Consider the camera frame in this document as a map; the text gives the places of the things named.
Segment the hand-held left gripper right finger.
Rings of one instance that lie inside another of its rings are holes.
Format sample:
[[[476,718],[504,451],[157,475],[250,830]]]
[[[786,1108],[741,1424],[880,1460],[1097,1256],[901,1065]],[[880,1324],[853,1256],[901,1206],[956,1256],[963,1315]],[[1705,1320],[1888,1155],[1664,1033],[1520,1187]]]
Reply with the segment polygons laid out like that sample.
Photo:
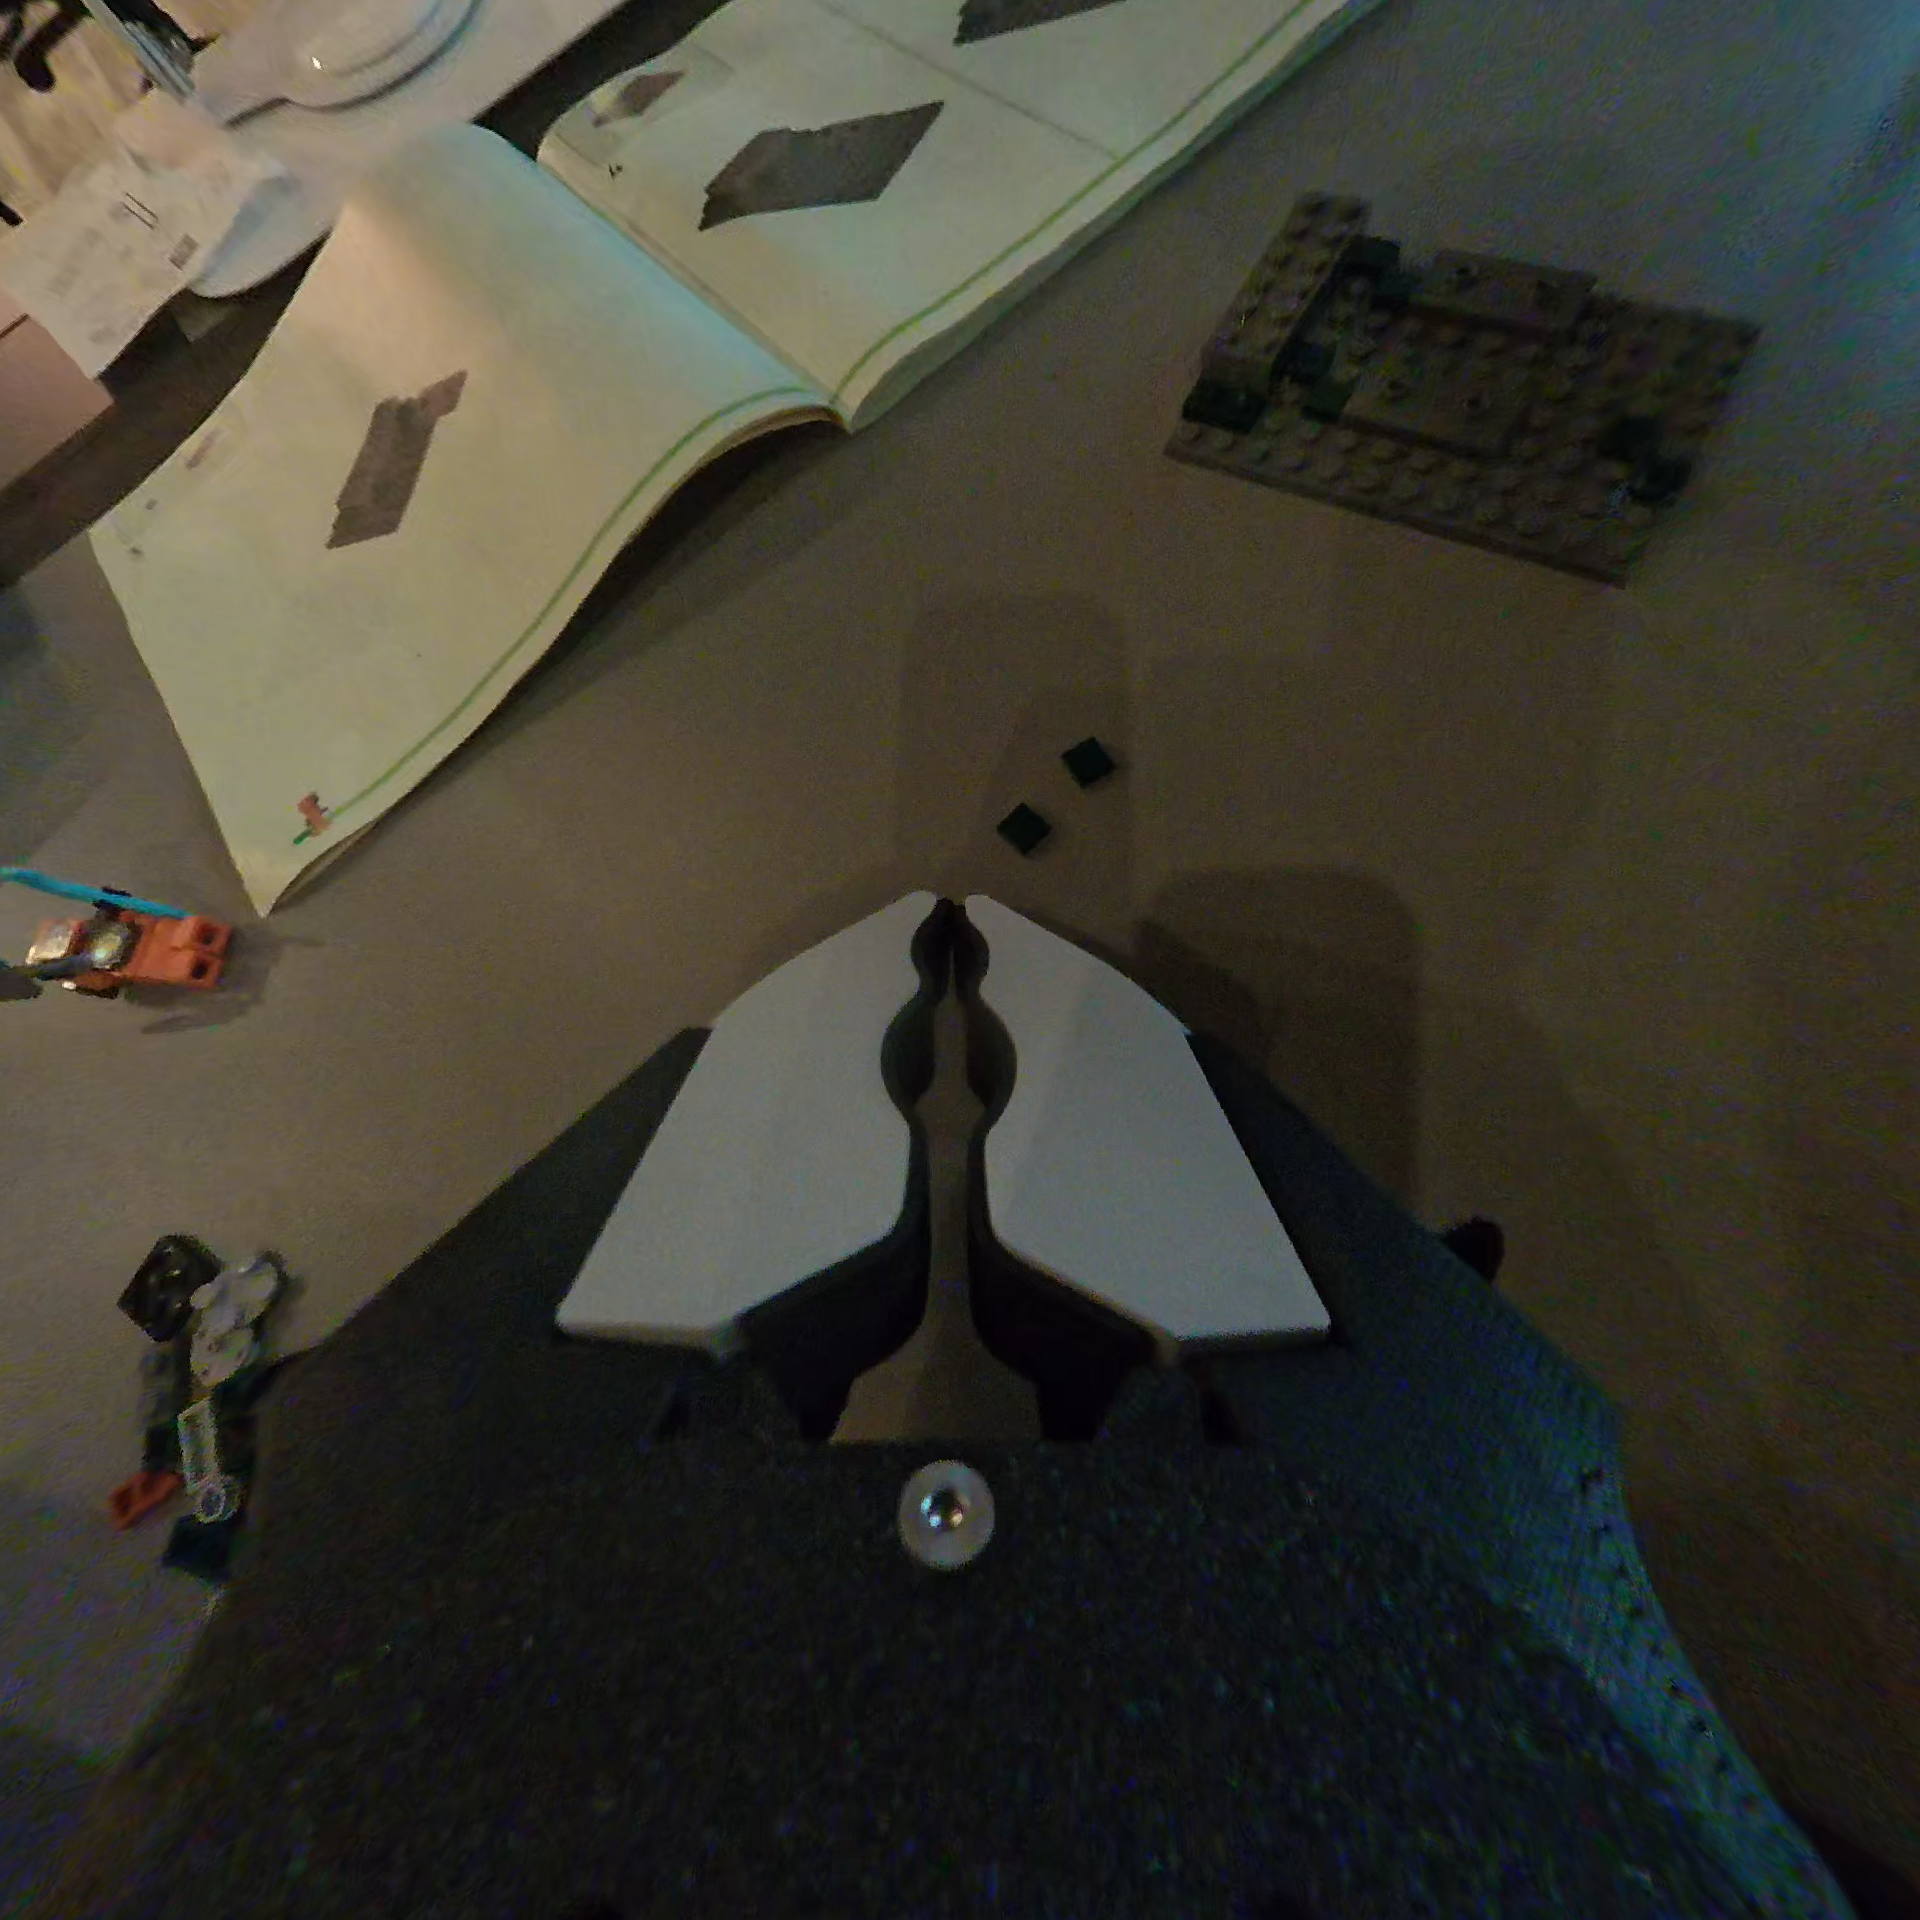
[[[1046,1436],[1096,1436],[1144,1369],[1330,1345],[1184,1020],[992,897],[961,906],[956,987],[980,1102],[973,1326],[1033,1385]]]

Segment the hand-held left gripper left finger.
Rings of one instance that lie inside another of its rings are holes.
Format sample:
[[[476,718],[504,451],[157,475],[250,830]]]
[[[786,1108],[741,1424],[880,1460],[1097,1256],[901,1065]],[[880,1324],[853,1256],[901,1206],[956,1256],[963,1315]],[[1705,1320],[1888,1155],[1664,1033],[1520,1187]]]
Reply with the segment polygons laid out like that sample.
[[[557,1307],[565,1337],[762,1369],[804,1433],[921,1328],[956,903],[909,895],[731,1002]]]

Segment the grey toy brick baseplate build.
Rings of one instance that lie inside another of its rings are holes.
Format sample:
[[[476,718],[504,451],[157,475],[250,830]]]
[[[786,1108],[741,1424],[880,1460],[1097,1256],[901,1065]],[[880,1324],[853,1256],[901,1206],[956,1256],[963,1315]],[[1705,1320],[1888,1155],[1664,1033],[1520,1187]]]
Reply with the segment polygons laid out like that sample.
[[[1165,455],[1422,537],[1628,586],[1762,338],[1513,256],[1414,256],[1300,195],[1211,327]]]

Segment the grey desk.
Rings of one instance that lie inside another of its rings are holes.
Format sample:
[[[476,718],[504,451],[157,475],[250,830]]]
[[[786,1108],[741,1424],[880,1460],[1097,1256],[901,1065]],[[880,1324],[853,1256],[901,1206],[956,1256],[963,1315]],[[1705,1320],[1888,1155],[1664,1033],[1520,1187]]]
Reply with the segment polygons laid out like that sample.
[[[1760,326],[1629,588],[1163,455],[1317,186]],[[708,468],[226,993],[4,1009],[4,1889],[202,1623],[104,1514],[148,1244],[324,1337],[921,887],[1502,1222],[1741,1742],[1915,1872],[1915,4],[1389,4],[869,433]]]

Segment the pile of small toy bricks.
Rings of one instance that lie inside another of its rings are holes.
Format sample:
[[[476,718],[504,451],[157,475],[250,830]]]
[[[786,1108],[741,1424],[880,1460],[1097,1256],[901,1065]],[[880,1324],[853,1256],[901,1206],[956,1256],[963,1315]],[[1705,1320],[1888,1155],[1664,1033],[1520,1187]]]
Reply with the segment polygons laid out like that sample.
[[[225,1263],[162,1234],[117,1307],[148,1339],[138,1364],[138,1460],[114,1484],[114,1530],[168,1521],[161,1567],[219,1591],[243,1550],[258,1473],[258,1408],[280,1372],[273,1334],[292,1275],[275,1252]]]

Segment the orange toy brick vehicle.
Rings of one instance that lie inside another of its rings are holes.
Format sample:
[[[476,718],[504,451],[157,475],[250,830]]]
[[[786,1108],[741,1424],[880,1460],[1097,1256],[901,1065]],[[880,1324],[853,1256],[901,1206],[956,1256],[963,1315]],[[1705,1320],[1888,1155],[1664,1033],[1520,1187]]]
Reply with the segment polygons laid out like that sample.
[[[112,1000],[125,987],[211,993],[225,979],[234,929],[206,916],[93,907],[46,922],[22,969],[40,985]]]

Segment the light blue toy sword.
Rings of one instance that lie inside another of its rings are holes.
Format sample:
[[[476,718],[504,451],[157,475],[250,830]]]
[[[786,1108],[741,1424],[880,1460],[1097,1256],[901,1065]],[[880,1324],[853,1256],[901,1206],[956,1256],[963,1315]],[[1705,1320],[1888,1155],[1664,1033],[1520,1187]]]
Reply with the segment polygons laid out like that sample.
[[[93,887],[77,881],[60,881],[44,871],[19,868],[19,867],[3,867],[3,882],[22,887],[32,895],[84,906],[100,914],[133,914],[145,916],[148,922],[188,922],[192,920],[188,907],[179,907],[171,903],[157,903],[145,897],[130,897],[125,892],[112,887]]]

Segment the open instruction booklet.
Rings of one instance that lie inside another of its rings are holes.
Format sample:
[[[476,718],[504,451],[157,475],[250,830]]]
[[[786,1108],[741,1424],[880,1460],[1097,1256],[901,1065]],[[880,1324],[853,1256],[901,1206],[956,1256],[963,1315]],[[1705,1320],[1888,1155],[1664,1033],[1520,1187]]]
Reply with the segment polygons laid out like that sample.
[[[725,4],[534,159],[384,161],[88,536],[254,911],[458,752],[691,479],[873,423],[1372,12]]]

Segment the printed white paper sheet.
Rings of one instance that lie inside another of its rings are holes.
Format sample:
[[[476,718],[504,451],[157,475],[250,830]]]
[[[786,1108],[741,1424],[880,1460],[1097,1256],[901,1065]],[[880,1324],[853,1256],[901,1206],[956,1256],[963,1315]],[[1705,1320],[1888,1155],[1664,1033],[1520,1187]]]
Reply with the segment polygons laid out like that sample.
[[[98,378],[284,178],[275,161],[234,144],[180,162],[110,146],[4,241],[4,296]]]

